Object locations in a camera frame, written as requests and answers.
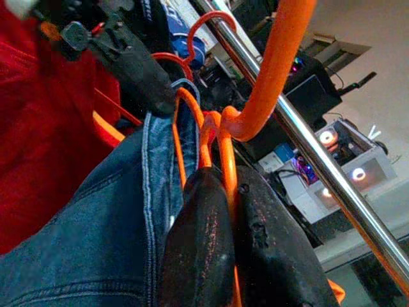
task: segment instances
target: chrome rod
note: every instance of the chrome rod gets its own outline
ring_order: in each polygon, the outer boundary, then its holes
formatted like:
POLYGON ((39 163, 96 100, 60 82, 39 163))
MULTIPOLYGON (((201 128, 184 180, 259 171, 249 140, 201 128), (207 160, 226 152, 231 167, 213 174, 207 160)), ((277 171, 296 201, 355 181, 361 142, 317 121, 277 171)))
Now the chrome rod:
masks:
MULTIPOLYGON (((209 0, 190 0, 190 2, 200 15, 215 10, 209 0)), ((246 79, 254 85, 260 65, 241 39, 223 21, 211 20, 207 25, 246 79)), ((409 297, 409 259, 399 247, 397 240, 283 94, 279 96, 274 116, 292 142, 311 163, 321 181, 328 187, 346 217, 367 242, 377 259, 405 296, 409 297)))

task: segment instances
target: white wall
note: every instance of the white wall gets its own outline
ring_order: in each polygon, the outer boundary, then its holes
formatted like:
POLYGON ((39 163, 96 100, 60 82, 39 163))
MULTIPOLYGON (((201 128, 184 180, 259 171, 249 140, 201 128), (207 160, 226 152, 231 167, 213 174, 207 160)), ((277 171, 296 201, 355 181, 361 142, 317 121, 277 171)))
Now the white wall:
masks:
MULTIPOLYGON (((378 75, 345 95, 333 111, 344 114, 364 134, 376 124, 382 131, 377 139, 388 146, 389 158, 402 155, 394 165, 394 183, 409 178, 409 1, 318 0, 309 33, 313 31, 372 47, 339 75, 346 84, 372 71, 378 75)), ((336 76, 332 79, 339 84, 336 76)))

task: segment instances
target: red fleece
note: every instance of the red fleece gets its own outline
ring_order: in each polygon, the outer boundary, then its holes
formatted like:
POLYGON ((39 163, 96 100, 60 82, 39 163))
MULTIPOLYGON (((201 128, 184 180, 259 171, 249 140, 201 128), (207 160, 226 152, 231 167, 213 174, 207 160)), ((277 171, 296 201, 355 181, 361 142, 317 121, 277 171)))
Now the red fleece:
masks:
POLYGON ((92 111, 119 114, 118 83, 86 52, 67 62, 0 0, 0 254, 36 233, 111 151, 92 111))

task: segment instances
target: blue denim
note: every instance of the blue denim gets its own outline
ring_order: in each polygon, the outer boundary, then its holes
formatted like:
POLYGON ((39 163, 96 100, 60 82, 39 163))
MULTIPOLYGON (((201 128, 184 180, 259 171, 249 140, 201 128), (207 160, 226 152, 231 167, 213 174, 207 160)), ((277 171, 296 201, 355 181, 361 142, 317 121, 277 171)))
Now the blue denim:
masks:
MULTIPOLYGON (((197 128, 183 104, 179 118, 190 175, 197 128)), ((60 213, 0 258, 0 306, 156 305, 166 234, 182 205, 171 123, 149 114, 60 213)))

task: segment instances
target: metal clothing rail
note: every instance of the metal clothing rail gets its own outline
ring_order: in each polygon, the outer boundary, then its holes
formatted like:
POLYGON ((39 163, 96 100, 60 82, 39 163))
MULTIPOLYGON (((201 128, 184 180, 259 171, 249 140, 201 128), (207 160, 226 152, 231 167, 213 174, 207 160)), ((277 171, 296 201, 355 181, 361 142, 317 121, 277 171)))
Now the metal clothing rail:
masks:
MULTIPOLYGON (((210 0, 190 0, 190 2, 200 15, 215 10, 210 0)), ((244 43, 225 22, 210 20, 207 24, 246 79, 255 85, 260 73, 260 65, 244 43)), ((409 297, 409 259, 399 247, 397 240, 350 183, 342 169, 283 94, 279 95, 274 116, 292 142, 311 163, 321 181, 329 188, 346 217, 367 242, 377 259, 405 296, 409 297)))

